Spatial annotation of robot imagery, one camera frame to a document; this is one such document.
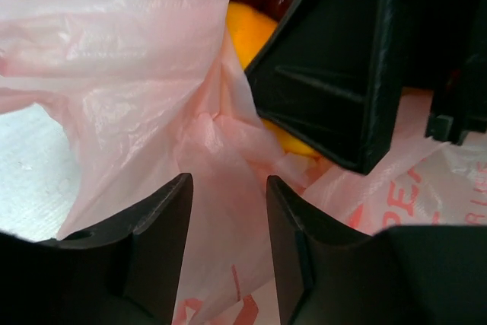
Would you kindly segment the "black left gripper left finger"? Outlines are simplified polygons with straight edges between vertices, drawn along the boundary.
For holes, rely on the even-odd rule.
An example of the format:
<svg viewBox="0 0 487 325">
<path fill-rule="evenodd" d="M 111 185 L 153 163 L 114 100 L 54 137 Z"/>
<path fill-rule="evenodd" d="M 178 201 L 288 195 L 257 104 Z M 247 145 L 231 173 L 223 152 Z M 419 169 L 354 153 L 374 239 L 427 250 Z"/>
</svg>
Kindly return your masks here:
<svg viewBox="0 0 487 325">
<path fill-rule="evenodd" d="M 1 235 L 3 324 L 169 324 L 193 200 L 181 174 L 58 241 Z"/>
</svg>

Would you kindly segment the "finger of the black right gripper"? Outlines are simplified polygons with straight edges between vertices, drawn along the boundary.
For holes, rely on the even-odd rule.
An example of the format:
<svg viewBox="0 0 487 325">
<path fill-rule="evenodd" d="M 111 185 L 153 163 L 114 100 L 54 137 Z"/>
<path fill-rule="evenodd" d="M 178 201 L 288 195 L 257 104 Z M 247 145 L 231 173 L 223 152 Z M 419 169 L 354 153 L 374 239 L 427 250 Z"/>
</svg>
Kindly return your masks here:
<svg viewBox="0 0 487 325">
<path fill-rule="evenodd" d="M 246 70 L 258 114 L 370 173 L 390 150 L 406 23 L 402 0 L 294 0 Z"/>
</svg>

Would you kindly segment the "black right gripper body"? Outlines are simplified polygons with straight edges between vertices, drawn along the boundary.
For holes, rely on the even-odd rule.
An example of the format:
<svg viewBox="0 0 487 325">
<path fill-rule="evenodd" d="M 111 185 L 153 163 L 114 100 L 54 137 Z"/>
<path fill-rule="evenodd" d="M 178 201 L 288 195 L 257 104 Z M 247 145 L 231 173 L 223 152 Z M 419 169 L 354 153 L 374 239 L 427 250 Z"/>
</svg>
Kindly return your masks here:
<svg viewBox="0 0 487 325">
<path fill-rule="evenodd" d="M 486 131 L 486 0 L 393 0 L 391 81 L 432 91 L 425 135 Z"/>
</svg>

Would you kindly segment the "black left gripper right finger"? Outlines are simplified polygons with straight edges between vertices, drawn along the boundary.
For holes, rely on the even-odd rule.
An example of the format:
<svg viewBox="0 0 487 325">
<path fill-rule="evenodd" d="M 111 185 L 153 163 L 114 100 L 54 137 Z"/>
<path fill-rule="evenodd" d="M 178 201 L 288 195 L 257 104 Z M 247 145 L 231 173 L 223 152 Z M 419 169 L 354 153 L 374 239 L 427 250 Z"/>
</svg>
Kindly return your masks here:
<svg viewBox="0 0 487 325">
<path fill-rule="evenodd" d="M 280 177 L 266 204 L 283 324 L 484 324 L 486 229 L 356 231 Z"/>
</svg>

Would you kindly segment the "yellow fake mango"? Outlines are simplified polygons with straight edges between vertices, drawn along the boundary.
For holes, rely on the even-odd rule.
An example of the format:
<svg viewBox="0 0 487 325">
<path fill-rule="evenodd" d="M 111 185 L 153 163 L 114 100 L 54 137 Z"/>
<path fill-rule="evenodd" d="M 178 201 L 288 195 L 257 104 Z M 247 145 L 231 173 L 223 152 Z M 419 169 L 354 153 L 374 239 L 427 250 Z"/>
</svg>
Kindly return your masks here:
<svg viewBox="0 0 487 325">
<path fill-rule="evenodd" d="M 226 25 L 241 67 L 245 69 L 265 46 L 277 28 L 278 23 L 249 5 L 229 2 Z M 308 158 L 318 158 L 320 156 L 311 147 L 270 121 L 264 119 L 263 123 L 267 129 L 274 133 L 279 144 L 286 152 Z"/>
</svg>

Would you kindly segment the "pink plastic bag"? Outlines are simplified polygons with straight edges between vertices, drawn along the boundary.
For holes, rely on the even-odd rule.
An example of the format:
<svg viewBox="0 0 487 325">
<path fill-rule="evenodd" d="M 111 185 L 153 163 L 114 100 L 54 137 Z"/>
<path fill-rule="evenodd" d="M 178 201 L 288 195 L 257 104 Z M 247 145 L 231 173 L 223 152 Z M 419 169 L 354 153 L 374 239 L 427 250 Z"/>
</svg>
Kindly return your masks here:
<svg viewBox="0 0 487 325">
<path fill-rule="evenodd" d="M 385 191 L 434 187 L 412 226 L 452 228 L 466 188 L 486 174 L 486 140 L 464 148 L 406 136 L 401 120 L 388 166 L 361 178 L 287 155 L 257 119 L 224 25 L 229 0 L 1 0 L 1 109 L 39 104 L 60 123 L 82 169 L 59 229 L 79 228 L 153 192 L 189 168 L 199 182 L 180 297 L 187 324 L 278 324 L 265 224 L 264 175 L 284 174 L 304 198 L 368 232 L 406 226 Z M 211 177 L 213 187 L 201 182 Z"/>
</svg>

